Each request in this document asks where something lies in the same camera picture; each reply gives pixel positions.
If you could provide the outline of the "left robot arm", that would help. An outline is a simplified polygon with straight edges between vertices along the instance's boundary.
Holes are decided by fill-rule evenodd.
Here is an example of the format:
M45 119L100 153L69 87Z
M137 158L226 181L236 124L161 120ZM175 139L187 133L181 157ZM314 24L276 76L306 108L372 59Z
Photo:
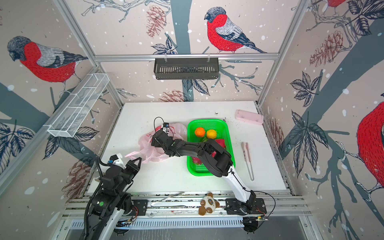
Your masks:
M115 228L131 225L146 212L146 209L140 210L127 193L141 163L142 159L136 158L124 164L118 155L111 156L106 164L96 160L100 182L86 206L81 240L108 240L112 233L123 235L126 230Z

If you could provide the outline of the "yellow fruit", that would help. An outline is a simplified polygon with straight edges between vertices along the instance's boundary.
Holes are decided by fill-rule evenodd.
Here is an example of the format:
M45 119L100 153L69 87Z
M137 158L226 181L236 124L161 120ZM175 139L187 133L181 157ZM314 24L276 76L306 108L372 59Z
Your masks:
M216 139L217 138L217 132L215 130L208 130L207 131L207 134L206 134L206 137L208 139Z

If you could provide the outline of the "orange fruit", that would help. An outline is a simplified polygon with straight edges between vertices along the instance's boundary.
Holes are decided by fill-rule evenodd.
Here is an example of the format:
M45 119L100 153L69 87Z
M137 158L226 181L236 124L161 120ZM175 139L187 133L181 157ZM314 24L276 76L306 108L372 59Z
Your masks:
M204 128L199 127L195 129L195 136L198 138L203 138L206 134L206 131Z

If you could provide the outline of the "green plastic basket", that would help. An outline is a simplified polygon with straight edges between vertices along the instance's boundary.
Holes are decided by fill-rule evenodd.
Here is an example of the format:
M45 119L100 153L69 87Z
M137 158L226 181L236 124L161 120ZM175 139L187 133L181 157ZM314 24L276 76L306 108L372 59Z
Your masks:
M233 166L236 167L230 132L225 121L218 119L205 119L193 120L188 124L188 142L203 143L209 139L215 140L231 154ZM192 175L197 177L212 176L202 162L196 158L187 157L187 168Z

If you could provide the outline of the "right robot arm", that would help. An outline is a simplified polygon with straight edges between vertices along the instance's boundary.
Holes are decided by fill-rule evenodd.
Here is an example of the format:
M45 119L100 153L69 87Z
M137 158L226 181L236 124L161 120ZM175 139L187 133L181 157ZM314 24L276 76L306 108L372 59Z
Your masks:
M223 178L235 195L229 199L225 211L229 215L265 215L266 210L259 208L254 191L246 187L237 174L232 155L215 140L202 143L190 143L173 139L163 130L158 130L152 137L152 146L162 148L170 157L188 156L199 159L207 170L218 178Z

